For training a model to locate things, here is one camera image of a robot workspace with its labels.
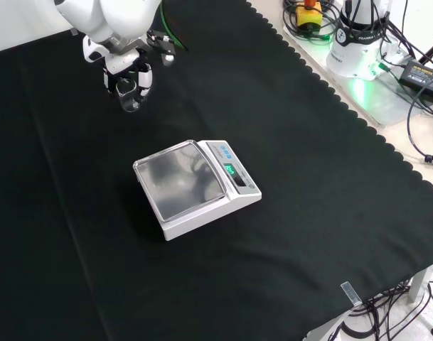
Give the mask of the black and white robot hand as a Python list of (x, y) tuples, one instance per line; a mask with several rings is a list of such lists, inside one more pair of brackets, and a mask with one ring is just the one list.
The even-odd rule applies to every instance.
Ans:
[(152, 69), (145, 61), (152, 47), (143, 38), (127, 41), (112, 37), (100, 44), (89, 36), (83, 38), (82, 47), (87, 62), (101, 64), (109, 95), (117, 98), (125, 111), (138, 110), (152, 85)]

